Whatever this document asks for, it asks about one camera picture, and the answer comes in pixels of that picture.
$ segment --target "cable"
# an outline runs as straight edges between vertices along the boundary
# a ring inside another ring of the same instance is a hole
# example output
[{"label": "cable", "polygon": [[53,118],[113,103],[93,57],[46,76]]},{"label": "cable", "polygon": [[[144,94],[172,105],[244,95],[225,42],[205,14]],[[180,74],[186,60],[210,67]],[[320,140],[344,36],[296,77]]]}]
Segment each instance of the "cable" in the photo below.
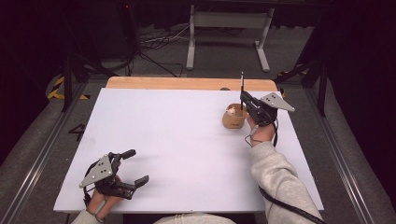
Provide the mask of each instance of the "cable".
[{"label": "cable", "polygon": [[259,189],[260,189],[260,193],[262,194],[262,196],[266,200],[270,201],[271,203],[274,203],[274,204],[276,204],[276,205],[278,205],[280,207],[283,207],[283,208],[285,208],[285,209],[291,211],[292,213],[295,213],[295,214],[297,214],[297,215],[299,215],[301,217],[305,217],[306,219],[308,219],[308,220],[310,220],[310,221],[312,221],[314,223],[326,224],[326,222],[324,222],[320,218],[315,217],[314,215],[311,215],[311,214],[305,212],[304,210],[302,210],[302,209],[300,209],[298,207],[294,207],[294,206],[292,206],[290,204],[283,203],[280,200],[273,198],[271,195],[269,195],[267,192],[265,192],[265,190],[262,189],[261,187],[259,187]]},{"label": "cable", "polygon": [[[173,73],[173,72],[170,71],[169,69],[167,69],[167,68],[165,68],[164,66],[162,66],[162,64],[166,64],[166,63],[157,63],[157,62],[155,62],[153,59],[151,59],[148,55],[146,55],[146,54],[144,54],[144,53],[142,53],[142,52],[139,52],[139,56],[140,56],[142,59],[146,60],[146,61],[149,61],[149,62],[151,62],[151,63],[157,64],[159,67],[163,68],[165,71],[167,71],[168,73],[170,73],[172,76],[178,77],[175,73]],[[179,77],[181,77],[181,73],[183,72],[183,64],[181,64],[181,63],[175,63],[175,64],[179,64],[179,65],[182,66],[181,71],[180,71],[180,76],[179,76]]]}]

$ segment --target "gray sweatshirt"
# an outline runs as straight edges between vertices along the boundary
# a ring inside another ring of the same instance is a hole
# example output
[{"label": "gray sweatshirt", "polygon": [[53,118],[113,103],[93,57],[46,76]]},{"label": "gray sweatshirt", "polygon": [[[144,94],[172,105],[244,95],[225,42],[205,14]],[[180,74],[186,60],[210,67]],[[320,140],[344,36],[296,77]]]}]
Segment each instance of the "gray sweatshirt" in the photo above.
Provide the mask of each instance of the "gray sweatshirt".
[{"label": "gray sweatshirt", "polygon": [[[259,186],[269,195],[288,203],[292,206],[305,210],[315,217],[320,213],[315,207],[305,185],[297,177],[294,167],[286,160],[283,154],[276,152],[271,142],[263,142],[250,151],[252,160],[251,174]],[[279,207],[265,200],[265,215],[268,223],[312,223],[304,217],[300,217],[285,208]],[[73,224],[98,224],[96,218],[82,210]],[[164,217],[156,224],[231,224],[234,223],[225,217],[209,214],[187,214],[174,217]]]}]

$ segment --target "white table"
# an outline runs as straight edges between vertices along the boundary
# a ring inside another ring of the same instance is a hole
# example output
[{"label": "white table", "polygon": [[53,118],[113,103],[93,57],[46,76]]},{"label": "white table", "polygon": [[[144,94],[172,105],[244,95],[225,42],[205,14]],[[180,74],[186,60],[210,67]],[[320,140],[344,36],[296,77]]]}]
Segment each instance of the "white table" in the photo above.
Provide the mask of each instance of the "white table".
[{"label": "white table", "polygon": [[[76,213],[84,209],[78,184],[89,165],[108,152],[135,149],[135,156],[122,161],[118,175],[131,184],[149,175],[149,182],[131,201],[114,207],[115,213],[263,211],[262,196],[249,171],[249,145],[244,141],[248,126],[230,130],[221,123],[227,105],[239,102],[239,93],[102,89],[54,210]],[[249,93],[260,98],[268,92]],[[279,110],[278,120],[276,149],[296,167],[322,210],[288,113]]]}]

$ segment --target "person's right hand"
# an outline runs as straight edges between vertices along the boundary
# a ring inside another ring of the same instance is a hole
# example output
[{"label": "person's right hand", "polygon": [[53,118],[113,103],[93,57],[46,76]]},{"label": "person's right hand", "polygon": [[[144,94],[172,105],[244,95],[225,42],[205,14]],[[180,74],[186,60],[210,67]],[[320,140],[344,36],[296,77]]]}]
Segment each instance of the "person's right hand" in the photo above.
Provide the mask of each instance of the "person's right hand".
[{"label": "person's right hand", "polygon": [[[253,120],[253,118],[247,114],[247,123],[250,126],[250,130],[253,130],[257,123]],[[274,125],[266,125],[263,127],[259,127],[256,132],[250,136],[250,144],[255,147],[261,142],[271,142],[275,135]]]}]

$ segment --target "table leg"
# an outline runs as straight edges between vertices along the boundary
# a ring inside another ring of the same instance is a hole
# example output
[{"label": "table leg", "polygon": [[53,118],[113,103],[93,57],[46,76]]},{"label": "table leg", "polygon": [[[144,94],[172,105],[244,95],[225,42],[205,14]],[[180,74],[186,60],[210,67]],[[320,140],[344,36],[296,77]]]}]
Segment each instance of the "table leg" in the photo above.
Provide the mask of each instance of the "table leg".
[{"label": "table leg", "polygon": [[195,25],[194,25],[194,17],[195,17],[195,7],[191,5],[191,12],[190,12],[190,43],[189,43],[189,52],[187,54],[187,70],[192,70],[194,67],[194,54],[195,54]]},{"label": "table leg", "polygon": [[273,18],[273,15],[274,15],[274,9],[270,8],[268,10],[267,18],[265,20],[264,26],[262,27],[262,38],[261,38],[260,41],[256,41],[255,42],[257,54],[259,55],[260,63],[262,65],[262,71],[264,71],[264,72],[269,72],[270,71],[270,66],[269,66],[269,64],[267,62],[267,58],[265,57],[263,46],[264,46],[264,42],[265,42],[265,39],[266,39],[267,34],[268,34],[268,30],[269,30],[270,25],[271,25],[271,20]]}]

